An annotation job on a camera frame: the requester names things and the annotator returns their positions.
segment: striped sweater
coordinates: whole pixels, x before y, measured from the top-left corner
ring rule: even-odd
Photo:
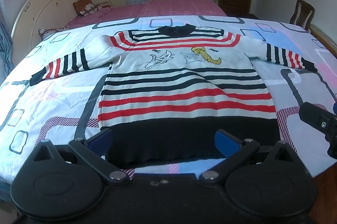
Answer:
[[[313,63],[262,40],[211,27],[161,27],[102,35],[49,63],[31,85],[111,63],[99,100],[101,128],[120,168],[221,155],[225,129],[262,145],[279,140],[272,97],[249,58],[317,71]]]

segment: cartoon cat drawing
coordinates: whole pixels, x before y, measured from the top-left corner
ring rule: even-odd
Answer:
[[[201,55],[196,55],[195,53],[180,52],[180,54],[183,55],[187,64],[193,62],[205,62],[205,59]]]
[[[206,52],[206,49],[204,47],[201,47],[201,48],[194,47],[194,48],[192,48],[192,51],[196,55],[200,54],[201,56],[203,56],[203,58],[209,63],[221,64],[221,58],[218,58],[217,60],[213,60],[212,57],[208,55],[208,53]]]
[[[166,50],[166,53],[161,55],[160,57],[157,57],[156,55],[150,54],[150,56],[152,57],[152,60],[147,63],[147,65],[145,66],[145,68],[150,68],[154,65],[157,64],[163,64],[163,63],[167,63],[167,61],[172,60],[174,56],[174,54],[172,54],[171,51]]]

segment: circular base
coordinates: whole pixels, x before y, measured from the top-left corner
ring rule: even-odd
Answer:
[[[262,217],[291,217],[311,208],[317,189],[309,174],[292,162],[248,165],[227,179],[226,191],[243,210]]]
[[[67,163],[54,168],[43,165],[40,162],[40,172],[32,172],[12,187],[13,202],[27,215],[57,219],[78,214],[102,193],[101,178],[89,168]]]

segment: patterned bedsheet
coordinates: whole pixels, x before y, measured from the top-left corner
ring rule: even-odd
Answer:
[[[267,85],[277,110],[281,138],[298,153],[311,175],[316,176],[336,160],[327,155],[324,135],[299,119],[302,102],[309,101],[332,112],[337,101],[337,60],[302,28],[278,22],[217,16],[165,16],[98,23],[52,35],[37,45],[0,87],[0,179],[11,183],[34,146],[44,138],[67,144],[74,138],[90,138],[99,132],[98,95],[108,65],[29,86],[32,74],[45,63],[87,45],[98,35],[113,36],[129,29],[160,26],[222,28],[287,48],[315,63],[318,73],[295,70],[252,59]],[[134,172],[201,174],[220,160],[199,160],[164,166],[148,166]]]

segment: pillow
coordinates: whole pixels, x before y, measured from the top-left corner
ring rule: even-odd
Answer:
[[[76,12],[82,16],[95,13],[102,9],[102,7],[95,5],[91,0],[79,0],[73,3]]]
[[[68,27],[60,27],[60,28],[40,28],[38,30],[39,35],[41,36],[42,40],[46,39],[47,37],[61,31],[70,30]]]
[[[100,3],[97,3],[97,6],[101,8],[110,8],[111,2],[110,1],[100,2]]]

